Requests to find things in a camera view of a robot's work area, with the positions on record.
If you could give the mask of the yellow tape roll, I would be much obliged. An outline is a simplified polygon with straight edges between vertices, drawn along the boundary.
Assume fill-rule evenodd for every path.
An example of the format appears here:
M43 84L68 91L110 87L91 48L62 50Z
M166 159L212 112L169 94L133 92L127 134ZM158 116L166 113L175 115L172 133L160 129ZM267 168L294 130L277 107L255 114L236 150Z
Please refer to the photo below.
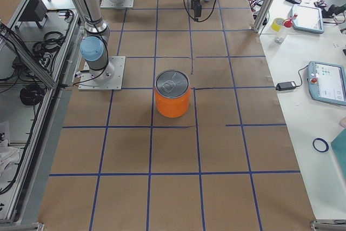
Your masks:
M271 24L271 28L275 32L279 32L284 22L284 18L275 18Z

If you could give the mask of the red capped squeeze bottle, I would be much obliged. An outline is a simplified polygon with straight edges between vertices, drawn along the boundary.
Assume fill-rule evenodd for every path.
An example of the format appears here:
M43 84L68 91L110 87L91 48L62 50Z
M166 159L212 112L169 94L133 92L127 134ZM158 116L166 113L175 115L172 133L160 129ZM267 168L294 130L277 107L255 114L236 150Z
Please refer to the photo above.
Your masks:
M274 39L275 43L282 44L284 42L285 38L287 37L288 33L291 32L293 27L292 20L292 18L288 18L283 21L282 26Z

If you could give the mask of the orange canister with grey lid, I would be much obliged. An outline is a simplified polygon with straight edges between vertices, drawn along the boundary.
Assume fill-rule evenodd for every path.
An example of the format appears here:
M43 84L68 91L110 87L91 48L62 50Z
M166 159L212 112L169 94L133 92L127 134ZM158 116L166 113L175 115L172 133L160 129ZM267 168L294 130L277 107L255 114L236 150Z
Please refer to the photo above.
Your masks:
M155 80L155 105L168 118L184 115L190 104L190 82L186 74L170 69L161 72Z

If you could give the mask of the far teach pendant tablet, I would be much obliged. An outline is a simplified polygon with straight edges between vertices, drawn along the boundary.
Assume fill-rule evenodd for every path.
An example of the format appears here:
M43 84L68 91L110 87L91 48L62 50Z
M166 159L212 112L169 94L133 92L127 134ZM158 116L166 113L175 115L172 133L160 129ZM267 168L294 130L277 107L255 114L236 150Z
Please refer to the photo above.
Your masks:
M324 24L320 8L294 4L291 8L293 27L298 31L312 34L324 33Z

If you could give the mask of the teach pendant tablet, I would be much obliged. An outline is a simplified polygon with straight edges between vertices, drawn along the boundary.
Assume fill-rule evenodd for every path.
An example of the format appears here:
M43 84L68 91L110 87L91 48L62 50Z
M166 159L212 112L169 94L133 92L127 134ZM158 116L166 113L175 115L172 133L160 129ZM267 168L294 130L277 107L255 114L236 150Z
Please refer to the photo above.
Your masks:
M310 61L307 82L313 100L345 106L345 69L341 65Z
M294 4L291 8L293 27L298 31L312 34L324 33L324 24L320 8Z

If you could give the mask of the black power adapter brick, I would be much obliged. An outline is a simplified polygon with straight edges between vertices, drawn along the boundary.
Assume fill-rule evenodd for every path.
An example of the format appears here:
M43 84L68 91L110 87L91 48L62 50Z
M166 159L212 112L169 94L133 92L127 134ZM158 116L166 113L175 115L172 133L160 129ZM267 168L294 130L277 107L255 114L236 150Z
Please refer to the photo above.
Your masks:
M295 88L297 88L297 85L294 81L279 82L275 86L277 91L294 90Z

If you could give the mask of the near teach pendant tablet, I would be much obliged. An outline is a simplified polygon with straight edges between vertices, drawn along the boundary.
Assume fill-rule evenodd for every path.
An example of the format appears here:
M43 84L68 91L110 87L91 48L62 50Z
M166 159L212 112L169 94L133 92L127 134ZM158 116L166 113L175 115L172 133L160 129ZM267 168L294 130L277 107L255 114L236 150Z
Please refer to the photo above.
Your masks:
M345 106L345 69L341 65L310 61L307 82L313 100Z

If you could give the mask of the crumpled white cloth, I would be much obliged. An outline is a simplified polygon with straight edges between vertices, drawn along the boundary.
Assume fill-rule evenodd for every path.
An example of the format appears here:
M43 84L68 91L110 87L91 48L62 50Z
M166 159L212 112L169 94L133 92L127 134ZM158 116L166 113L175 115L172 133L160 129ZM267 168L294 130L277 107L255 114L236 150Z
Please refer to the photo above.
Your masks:
M1 176L19 162L19 149L10 145L9 121L1 122Z

